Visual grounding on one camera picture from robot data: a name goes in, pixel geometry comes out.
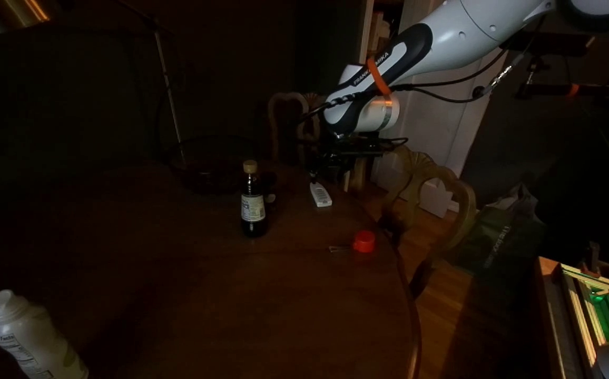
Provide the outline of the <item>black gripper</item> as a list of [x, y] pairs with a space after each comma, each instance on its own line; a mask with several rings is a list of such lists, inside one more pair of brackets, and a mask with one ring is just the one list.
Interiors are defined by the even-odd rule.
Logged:
[[404, 146], [406, 137], [379, 133], [333, 135], [324, 131], [317, 143], [317, 170], [350, 170], [356, 157], [379, 157]]

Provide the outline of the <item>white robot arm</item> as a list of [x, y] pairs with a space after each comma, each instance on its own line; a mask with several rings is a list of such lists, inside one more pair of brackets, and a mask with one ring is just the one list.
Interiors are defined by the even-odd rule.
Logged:
[[355, 65], [319, 114], [338, 142], [391, 128], [401, 116], [401, 80], [469, 65], [551, 10], [579, 29], [609, 31], [609, 0], [443, 0], [377, 57]]

